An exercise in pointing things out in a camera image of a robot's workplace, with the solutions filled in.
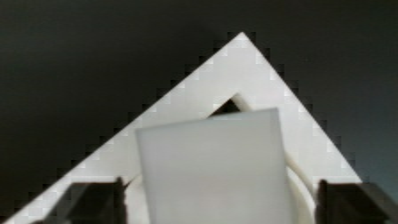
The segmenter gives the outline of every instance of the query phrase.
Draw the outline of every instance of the white rectangular panel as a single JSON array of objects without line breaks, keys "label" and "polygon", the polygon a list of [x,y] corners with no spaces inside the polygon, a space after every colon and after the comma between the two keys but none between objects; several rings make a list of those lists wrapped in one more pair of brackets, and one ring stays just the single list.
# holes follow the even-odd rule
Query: white rectangular panel
[{"label": "white rectangular panel", "polygon": [[151,224],[290,224],[277,109],[139,129]]}]

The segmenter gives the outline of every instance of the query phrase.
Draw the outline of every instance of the triangle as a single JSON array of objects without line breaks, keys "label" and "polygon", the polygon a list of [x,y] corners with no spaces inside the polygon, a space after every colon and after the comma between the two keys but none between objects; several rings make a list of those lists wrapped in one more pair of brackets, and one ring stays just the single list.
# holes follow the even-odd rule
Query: triangle
[{"label": "triangle", "polygon": [[[54,207],[73,182],[110,182],[118,177],[128,182],[141,175],[137,128],[206,119],[231,98],[242,111],[279,110],[288,165],[311,195],[322,179],[329,183],[361,182],[267,58],[240,33],[6,224],[30,223],[46,216],[43,208]],[[135,196],[141,200],[130,205],[130,214],[135,212],[146,216],[146,208],[141,207],[146,199],[139,194]],[[130,222],[146,223],[135,217],[130,217]]]},{"label": "triangle", "polygon": [[229,114],[229,113],[235,113],[235,112],[240,112],[240,108],[238,108],[233,100],[229,99],[210,116]]}]

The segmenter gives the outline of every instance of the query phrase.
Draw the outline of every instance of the white triangular structure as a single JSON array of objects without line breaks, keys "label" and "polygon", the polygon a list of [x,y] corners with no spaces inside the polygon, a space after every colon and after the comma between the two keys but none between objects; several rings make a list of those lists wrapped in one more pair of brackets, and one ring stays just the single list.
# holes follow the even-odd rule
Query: white triangular structure
[{"label": "white triangular structure", "polygon": [[[43,219],[71,182],[125,181],[141,174],[135,129],[205,119],[233,98],[245,111],[279,108],[285,149],[293,178],[315,194],[320,179],[333,183],[361,182],[320,125],[276,73],[270,63],[244,33],[231,40],[176,88],[158,100],[132,124],[100,147],[68,175],[43,192],[6,224]],[[128,208],[130,223],[148,223],[141,184],[132,184],[135,202]]]}]

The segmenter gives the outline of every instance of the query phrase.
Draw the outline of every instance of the triangular opening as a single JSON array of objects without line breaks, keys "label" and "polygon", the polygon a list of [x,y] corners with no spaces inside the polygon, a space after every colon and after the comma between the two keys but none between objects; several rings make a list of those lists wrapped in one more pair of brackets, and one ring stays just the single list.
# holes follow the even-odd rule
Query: triangular opening
[{"label": "triangular opening", "polygon": [[217,109],[217,111],[213,112],[213,114],[210,115],[210,117],[215,115],[221,115],[221,114],[233,113],[233,112],[240,112],[240,108],[238,108],[233,100],[229,99],[228,102],[224,103],[224,105],[221,106],[221,108]]}]

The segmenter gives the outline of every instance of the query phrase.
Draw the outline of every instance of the triangular peak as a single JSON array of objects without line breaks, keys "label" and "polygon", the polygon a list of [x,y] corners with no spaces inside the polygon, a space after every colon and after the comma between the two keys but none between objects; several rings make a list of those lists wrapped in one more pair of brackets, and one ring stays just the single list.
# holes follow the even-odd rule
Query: triangular peak
[{"label": "triangular peak", "polygon": [[[279,109],[281,131],[290,168],[311,193],[318,181],[361,182],[338,148],[318,126],[306,107],[277,75],[270,63],[244,33],[237,35],[190,76],[176,85],[135,121],[73,168],[6,224],[30,223],[48,213],[71,182],[130,181],[141,174],[135,130],[141,127],[206,119],[229,99],[245,111]],[[141,201],[132,199],[130,217],[146,215]]]}]

